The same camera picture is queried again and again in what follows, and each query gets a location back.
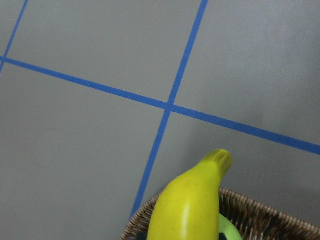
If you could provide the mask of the green apple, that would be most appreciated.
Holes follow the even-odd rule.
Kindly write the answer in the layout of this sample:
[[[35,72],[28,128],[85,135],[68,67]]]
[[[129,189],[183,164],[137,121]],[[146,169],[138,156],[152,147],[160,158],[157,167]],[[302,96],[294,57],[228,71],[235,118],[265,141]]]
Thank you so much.
[[[222,214],[219,215],[219,240],[242,240],[238,229]]]

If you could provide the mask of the yellow banana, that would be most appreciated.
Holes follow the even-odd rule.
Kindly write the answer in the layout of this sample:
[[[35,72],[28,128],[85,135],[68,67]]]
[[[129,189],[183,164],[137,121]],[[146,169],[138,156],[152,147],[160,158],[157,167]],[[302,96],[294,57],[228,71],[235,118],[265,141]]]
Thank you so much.
[[[172,180],[155,204],[147,239],[219,239],[220,185],[232,163],[227,150],[217,149]]]

